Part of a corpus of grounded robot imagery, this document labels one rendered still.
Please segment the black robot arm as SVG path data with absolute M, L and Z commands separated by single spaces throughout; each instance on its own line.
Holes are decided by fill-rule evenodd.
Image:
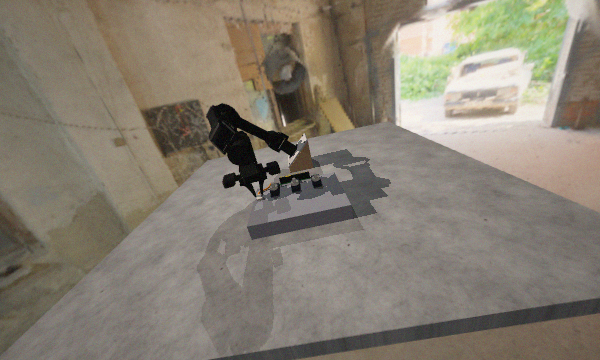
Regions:
M 206 118 L 211 126 L 209 140 L 224 155 L 227 153 L 231 163 L 239 165 L 239 173 L 246 185 L 258 182 L 260 180 L 259 176 L 262 176 L 265 172 L 262 163 L 256 164 L 253 159 L 249 159 L 249 163 L 246 163 L 249 155 L 254 151 L 250 138 L 245 132 L 264 140 L 271 149 L 278 153 L 282 150 L 290 155 L 289 158 L 297 150 L 298 144 L 294 145 L 289 142 L 289 136 L 286 134 L 273 130 L 266 131 L 246 121 L 240 117 L 233 107 L 227 104 L 212 105 Z M 237 128 L 245 132 L 237 131 Z

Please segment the black header strip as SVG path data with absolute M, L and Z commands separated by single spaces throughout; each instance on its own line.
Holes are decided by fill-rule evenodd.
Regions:
M 279 178 L 280 185 L 291 183 L 292 178 L 295 178 L 295 179 L 299 178 L 299 181 L 301 181 L 301 180 L 305 180 L 305 179 L 310 179 L 311 177 L 310 177 L 309 171 L 308 172 L 304 172 L 304 173 L 299 173 L 299 174 L 294 174 L 294 175 L 290 175 L 290 176 L 281 177 L 281 178 Z

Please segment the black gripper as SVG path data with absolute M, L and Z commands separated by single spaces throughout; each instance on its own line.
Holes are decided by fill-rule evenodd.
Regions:
M 254 153 L 252 153 L 251 155 L 249 155 L 249 158 L 248 158 L 248 160 L 247 160 L 246 163 L 249 163 L 249 159 L 253 159 L 254 162 L 256 164 L 258 164 Z M 244 164 L 246 164 L 246 163 L 244 163 Z M 260 192 L 261 192 L 262 196 L 263 196 L 263 184 L 264 184 L 264 180 L 267 179 L 266 173 L 269 172 L 270 175 L 275 175 L 275 174 L 281 173 L 280 167 L 278 165 L 278 162 L 273 161 L 273 162 L 270 162 L 270 163 L 266 163 L 266 165 L 267 165 L 267 167 L 263 168 L 265 174 L 263 174 L 262 176 L 259 176 L 260 177 L 259 186 L 260 186 Z M 255 196 L 255 198 L 257 197 L 252 184 L 250 183 L 249 185 L 246 185 L 244 183 L 243 178 L 241 177 L 240 174 L 236 175 L 235 172 L 234 172 L 234 173 L 230 173 L 230 174 L 224 175 L 222 183 L 223 183 L 224 188 L 227 189 L 227 188 L 230 188 L 230 187 L 234 187 L 235 184 L 236 184 L 236 181 L 240 182 L 240 186 L 245 186 L 247 189 L 249 189 L 250 192 Z

